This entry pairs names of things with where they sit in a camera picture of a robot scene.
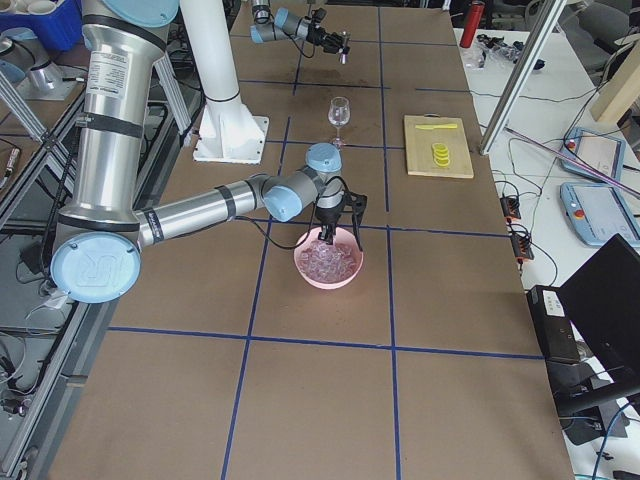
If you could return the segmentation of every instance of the white table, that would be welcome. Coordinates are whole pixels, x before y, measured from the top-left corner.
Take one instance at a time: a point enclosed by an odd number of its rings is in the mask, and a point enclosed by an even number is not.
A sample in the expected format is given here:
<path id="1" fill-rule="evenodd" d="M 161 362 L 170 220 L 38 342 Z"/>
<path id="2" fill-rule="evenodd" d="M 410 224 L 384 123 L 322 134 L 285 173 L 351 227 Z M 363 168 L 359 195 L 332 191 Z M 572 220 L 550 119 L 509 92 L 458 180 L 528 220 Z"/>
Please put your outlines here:
<path id="1" fill-rule="evenodd" d="M 525 42 L 528 36 L 527 32 L 478 31 L 479 33 L 486 33 L 492 37 L 504 36 L 508 44 L 516 40 Z M 461 34 L 461 30 L 456 30 L 458 39 Z M 552 34 L 541 58 L 546 62 L 545 67 L 532 73 L 521 95 L 560 100 L 593 90 L 593 84 L 562 34 Z M 483 69 L 466 69 L 469 88 L 473 92 L 476 113 L 481 125 L 488 124 L 498 98 L 480 94 L 500 95 L 512 68 L 513 66 L 507 60 L 489 56 Z M 510 115 L 508 125 L 540 142 L 559 139 L 590 96 L 591 94 L 587 94 L 562 103 L 521 98 Z M 616 125 L 597 123 L 588 108 L 577 125 L 601 133 L 618 130 Z M 612 133 L 612 136 L 624 139 L 620 132 Z M 519 223 L 532 230 L 533 242 L 555 260 L 558 273 L 554 285 L 559 286 L 597 250 L 585 245 L 576 236 L 560 201 L 559 192 L 562 183 L 587 180 L 567 172 L 557 162 L 554 164 L 552 154 L 521 141 L 511 141 L 510 155 L 509 141 L 512 138 L 512 135 L 502 132 L 489 152 L 494 178 L 496 181 L 506 180 L 513 183 L 520 193 L 538 192 L 529 182 L 539 186 L 544 185 L 539 201 L 531 194 L 520 198 L 522 221 Z M 559 140 L 549 143 L 549 146 L 556 149 L 560 145 Z M 640 168 L 640 162 L 628 145 L 625 149 L 624 163 Z M 624 170 L 622 182 L 638 190 L 640 173 Z M 503 188 L 506 195 L 515 193 L 513 187 L 509 185 L 497 183 L 496 188 L 499 194 L 502 193 Z M 634 214 L 640 213 L 640 200 L 626 194 L 625 199 Z M 535 260 L 523 266 L 522 284 L 525 289 L 536 284 L 548 285 L 555 276 L 552 261 L 537 248 L 534 249 L 534 255 Z M 596 372 L 602 370 L 596 360 L 591 362 Z M 635 411 L 630 410 L 627 409 L 625 413 L 637 418 Z M 640 473 L 640 423 L 632 422 L 627 432 L 628 439 L 609 439 L 606 451 L 613 455 L 614 459 L 603 460 L 600 463 L 599 475 L 613 478 L 613 470 Z M 568 440 L 566 443 L 574 472 L 591 475 L 596 459 L 595 452 L 600 448 L 601 439 L 579 447 Z"/>

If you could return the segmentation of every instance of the pink bowl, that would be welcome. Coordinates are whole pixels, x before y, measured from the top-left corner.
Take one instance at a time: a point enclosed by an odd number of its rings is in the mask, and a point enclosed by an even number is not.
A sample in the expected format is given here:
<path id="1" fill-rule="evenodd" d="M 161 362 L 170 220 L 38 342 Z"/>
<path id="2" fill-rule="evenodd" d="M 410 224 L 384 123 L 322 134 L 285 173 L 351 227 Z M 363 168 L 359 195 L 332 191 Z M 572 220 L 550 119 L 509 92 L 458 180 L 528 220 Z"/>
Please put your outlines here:
<path id="1" fill-rule="evenodd" d="M 316 280 L 312 280 L 307 275 L 305 275 L 304 272 L 300 269 L 300 264 L 299 264 L 300 254 L 304 250 L 309 248 L 309 245 L 311 245 L 311 242 L 318 239 L 318 234 L 320 233 L 320 230 L 321 230 L 320 227 L 317 227 L 311 230 L 311 232 L 309 233 L 309 238 L 307 238 L 307 240 L 302 245 L 300 245 L 298 248 L 296 248 L 293 251 L 293 261 L 296 264 L 296 268 L 298 269 L 298 272 L 300 272 L 300 275 L 302 275 L 302 278 L 304 278 L 307 282 L 309 282 L 314 287 L 321 288 L 322 290 L 334 290 L 336 288 L 344 287 L 347 283 L 349 283 L 351 280 L 355 278 L 355 276 L 358 274 L 358 272 L 362 268 L 362 263 L 364 261 L 364 254 L 358 249 L 358 242 L 356 242 L 356 237 L 353 236 L 353 233 L 351 233 L 348 230 L 345 230 L 344 228 L 336 229 L 336 234 L 333 237 L 333 243 L 337 245 L 346 245 L 348 247 L 351 247 L 353 259 L 358 264 L 358 266 L 356 267 L 356 271 L 353 275 L 351 275 L 349 278 L 345 280 L 342 280 L 341 282 L 322 283 Z M 301 242 L 306 235 L 307 235 L 306 233 L 302 235 L 298 239 L 298 242 L 296 243 Z"/>

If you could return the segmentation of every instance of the yellow knife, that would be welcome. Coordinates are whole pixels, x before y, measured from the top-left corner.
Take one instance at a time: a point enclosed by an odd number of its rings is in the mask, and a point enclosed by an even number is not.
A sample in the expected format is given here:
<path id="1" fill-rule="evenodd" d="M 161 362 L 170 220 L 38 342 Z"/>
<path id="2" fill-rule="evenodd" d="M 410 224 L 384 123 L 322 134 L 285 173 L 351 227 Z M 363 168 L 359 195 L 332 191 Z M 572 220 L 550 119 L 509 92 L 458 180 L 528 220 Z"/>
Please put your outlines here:
<path id="1" fill-rule="evenodd" d="M 416 125 L 416 128 L 418 130 L 436 130 L 436 129 L 440 129 L 440 128 L 458 128 L 458 124 L 457 123 L 441 123 L 441 124 L 435 124 L 435 125 L 428 125 L 428 124 L 422 124 L 422 125 Z"/>

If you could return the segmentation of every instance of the wine glass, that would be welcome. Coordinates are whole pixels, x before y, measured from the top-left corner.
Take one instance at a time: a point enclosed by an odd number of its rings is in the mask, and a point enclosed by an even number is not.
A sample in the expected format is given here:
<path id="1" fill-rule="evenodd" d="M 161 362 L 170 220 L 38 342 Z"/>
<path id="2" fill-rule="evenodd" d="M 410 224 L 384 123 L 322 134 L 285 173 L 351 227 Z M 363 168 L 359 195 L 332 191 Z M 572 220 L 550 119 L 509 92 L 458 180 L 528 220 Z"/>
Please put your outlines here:
<path id="1" fill-rule="evenodd" d="M 329 123 L 336 127 L 336 136 L 331 139 L 331 143 L 337 148 L 345 146 L 344 140 L 340 138 L 340 128 L 349 123 L 351 118 L 351 110 L 349 108 L 349 99 L 345 97 L 335 97 L 331 99 L 329 107 Z"/>

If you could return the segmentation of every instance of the red cylinder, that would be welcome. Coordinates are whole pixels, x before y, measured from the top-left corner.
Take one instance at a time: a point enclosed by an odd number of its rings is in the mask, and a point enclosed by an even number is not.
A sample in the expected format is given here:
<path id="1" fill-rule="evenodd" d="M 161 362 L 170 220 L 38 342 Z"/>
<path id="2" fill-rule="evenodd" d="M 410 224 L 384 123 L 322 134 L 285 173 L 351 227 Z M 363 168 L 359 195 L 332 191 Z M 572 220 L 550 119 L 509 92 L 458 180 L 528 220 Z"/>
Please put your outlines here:
<path id="1" fill-rule="evenodd" d="M 473 0 L 473 2 L 471 2 L 469 15 L 467 16 L 467 21 L 464 24 L 464 33 L 460 39 L 460 46 L 462 48 L 469 48 L 473 43 L 473 37 L 475 37 L 478 25 L 480 25 L 480 19 L 482 18 L 483 11 L 484 2 L 477 0 Z"/>

